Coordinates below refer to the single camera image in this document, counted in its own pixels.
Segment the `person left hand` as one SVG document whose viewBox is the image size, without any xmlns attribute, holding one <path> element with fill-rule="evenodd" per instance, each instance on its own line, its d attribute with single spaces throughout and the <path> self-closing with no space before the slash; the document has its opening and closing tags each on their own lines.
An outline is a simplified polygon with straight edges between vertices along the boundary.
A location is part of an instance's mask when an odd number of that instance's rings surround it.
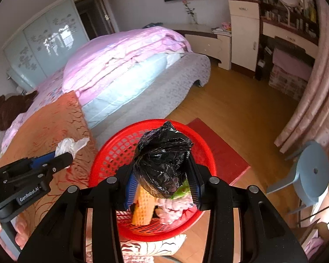
<svg viewBox="0 0 329 263">
<path fill-rule="evenodd" d="M 17 232 L 15 241 L 16 244 L 23 249 L 29 238 L 29 227 L 25 217 L 23 215 L 18 215 L 16 217 L 15 230 Z M 12 251 L 6 246 L 5 242 L 0 237 L 0 245 L 5 250 L 5 252 L 14 260 L 17 261 L 17 256 L 12 253 Z"/>
</svg>

